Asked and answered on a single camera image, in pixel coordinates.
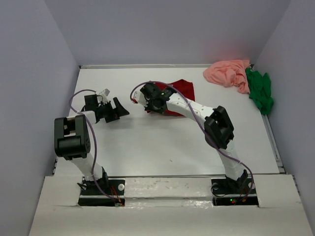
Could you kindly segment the dark red t shirt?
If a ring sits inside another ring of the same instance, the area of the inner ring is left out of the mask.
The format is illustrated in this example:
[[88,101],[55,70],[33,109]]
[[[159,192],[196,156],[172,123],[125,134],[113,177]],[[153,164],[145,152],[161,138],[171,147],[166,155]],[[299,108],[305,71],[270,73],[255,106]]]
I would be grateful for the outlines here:
[[[187,99],[195,101],[195,94],[194,94],[194,86],[192,82],[188,82],[184,79],[177,80],[175,82],[170,83],[170,85],[177,90],[179,90]],[[173,117],[182,117],[183,115],[172,112],[169,110],[165,110],[162,115],[164,116],[173,116]]]

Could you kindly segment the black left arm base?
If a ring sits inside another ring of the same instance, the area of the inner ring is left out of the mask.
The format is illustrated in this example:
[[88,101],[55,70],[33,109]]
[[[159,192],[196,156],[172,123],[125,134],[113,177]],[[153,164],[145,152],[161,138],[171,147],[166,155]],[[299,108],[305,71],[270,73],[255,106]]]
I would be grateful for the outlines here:
[[101,180],[98,181],[99,188],[93,181],[82,181],[77,183],[80,187],[78,205],[82,207],[124,207],[125,186],[124,178],[109,178],[108,186]]

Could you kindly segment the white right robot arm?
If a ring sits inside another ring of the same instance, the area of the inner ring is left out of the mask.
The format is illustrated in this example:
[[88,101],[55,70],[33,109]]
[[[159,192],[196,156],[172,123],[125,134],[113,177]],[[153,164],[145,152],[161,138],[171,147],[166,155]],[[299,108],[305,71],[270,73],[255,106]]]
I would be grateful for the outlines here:
[[196,121],[208,145],[220,156],[227,189],[237,193],[244,188],[248,172],[236,152],[234,126],[224,107],[206,107],[186,98],[173,86],[160,89],[155,83],[146,83],[133,94],[133,100],[143,105],[146,111],[159,114],[171,111]]

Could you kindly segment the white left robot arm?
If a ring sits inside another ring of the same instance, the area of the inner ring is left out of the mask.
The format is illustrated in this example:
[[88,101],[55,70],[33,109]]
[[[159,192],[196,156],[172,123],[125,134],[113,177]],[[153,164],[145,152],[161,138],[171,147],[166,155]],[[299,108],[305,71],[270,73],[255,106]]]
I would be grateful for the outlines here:
[[91,154],[89,131],[91,125],[104,119],[106,123],[119,120],[129,115],[114,97],[112,106],[108,99],[109,90],[84,96],[83,109],[73,117],[56,118],[54,120],[54,150],[58,157],[74,164],[83,174],[84,181],[79,184],[82,190],[93,189],[104,194],[110,187],[106,171],[97,164]]

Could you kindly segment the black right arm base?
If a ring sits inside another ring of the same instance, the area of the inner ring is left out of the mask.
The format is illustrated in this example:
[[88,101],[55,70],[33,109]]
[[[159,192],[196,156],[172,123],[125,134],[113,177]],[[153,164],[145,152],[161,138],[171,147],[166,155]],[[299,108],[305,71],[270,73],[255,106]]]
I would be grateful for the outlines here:
[[211,179],[211,193],[213,195],[213,206],[258,206],[258,198],[255,186],[253,185],[251,192],[252,179],[249,178],[245,182],[245,186],[241,189],[232,189],[227,185],[227,179],[215,178]]

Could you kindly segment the pink crumpled t shirt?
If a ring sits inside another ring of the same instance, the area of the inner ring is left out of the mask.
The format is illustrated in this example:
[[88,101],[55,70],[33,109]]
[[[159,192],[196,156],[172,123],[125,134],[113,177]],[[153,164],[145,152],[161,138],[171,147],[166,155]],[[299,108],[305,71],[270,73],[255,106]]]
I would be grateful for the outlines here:
[[236,87],[239,93],[250,93],[246,76],[249,60],[224,60],[213,63],[203,71],[207,82],[226,88]]

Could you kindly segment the white front cover board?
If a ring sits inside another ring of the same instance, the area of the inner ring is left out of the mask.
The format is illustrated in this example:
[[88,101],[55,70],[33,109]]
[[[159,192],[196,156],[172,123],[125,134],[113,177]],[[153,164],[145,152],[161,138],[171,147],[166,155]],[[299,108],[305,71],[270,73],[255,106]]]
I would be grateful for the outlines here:
[[127,178],[123,207],[79,206],[80,176],[46,177],[32,236],[310,236],[290,175],[255,175],[257,206],[214,206],[206,177]]

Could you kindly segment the green crumpled t shirt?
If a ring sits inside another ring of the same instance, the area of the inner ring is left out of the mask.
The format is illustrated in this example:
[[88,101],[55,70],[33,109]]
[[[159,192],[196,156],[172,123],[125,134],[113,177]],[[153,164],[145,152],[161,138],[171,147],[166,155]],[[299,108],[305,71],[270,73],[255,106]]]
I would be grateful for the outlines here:
[[268,115],[274,105],[269,74],[262,75],[259,71],[253,71],[250,68],[247,68],[245,72],[250,90],[249,98],[262,115]]

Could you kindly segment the aluminium front rail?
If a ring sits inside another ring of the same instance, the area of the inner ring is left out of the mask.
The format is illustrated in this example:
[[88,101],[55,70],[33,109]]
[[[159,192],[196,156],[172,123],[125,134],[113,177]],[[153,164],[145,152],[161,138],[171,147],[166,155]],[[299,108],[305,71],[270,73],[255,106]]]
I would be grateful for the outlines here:
[[209,178],[225,178],[225,175],[155,175],[155,176],[109,176],[109,178],[131,178],[131,177],[209,177]]

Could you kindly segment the aluminium rail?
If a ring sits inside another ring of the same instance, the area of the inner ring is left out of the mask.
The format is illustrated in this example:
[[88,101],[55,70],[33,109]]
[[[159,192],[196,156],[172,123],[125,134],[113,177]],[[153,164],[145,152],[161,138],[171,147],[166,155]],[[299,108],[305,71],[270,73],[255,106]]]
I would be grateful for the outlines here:
[[271,125],[270,125],[270,122],[269,122],[267,115],[262,115],[262,119],[263,119],[263,122],[264,122],[264,125],[266,128],[266,132],[267,132],[267,135],[268,135],[271,147],[272,147],[272,151],[273,151],[279,172],[280,172],[280,174],[287,174],[287,172],[285,171],[283,162],[281,160],[281,156],[280,156],[280,153],[279,153],[279,150],[278,150],[278,147],[276,144],[276,140],[274,138],[274,134],[272,132],[272,128],[271,128]]
[[155,176],[109,176],[109,178],[131,178],[131,177],[209,177],[209,178],[225,178],[225,175],[155,175]]

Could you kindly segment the aluminium right side rail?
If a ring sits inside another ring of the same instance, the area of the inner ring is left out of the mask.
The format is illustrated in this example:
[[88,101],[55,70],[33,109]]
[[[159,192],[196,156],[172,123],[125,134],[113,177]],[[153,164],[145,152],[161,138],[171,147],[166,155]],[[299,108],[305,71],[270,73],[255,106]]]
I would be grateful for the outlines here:
[[278,150],[278,147],[276,144],[276,140],[274,138],[274,134],[272,132],[272,128],[271,128],[271,125],[270,125],[270,122],[269,122],[267,115],[262,115],[262,119],[263,119],[263,122],[264,122],[264,125],[266,128],[266,132],[267,132],[267,135],[268,135],[271,147],[272,147],[272,151],[273,151],[279,172],[280,172],[280,174],[287,174],[287,172],[285,171],[283,162],[281,160],[281,156],[280,156],[280,153],[279,153],[279,150]]

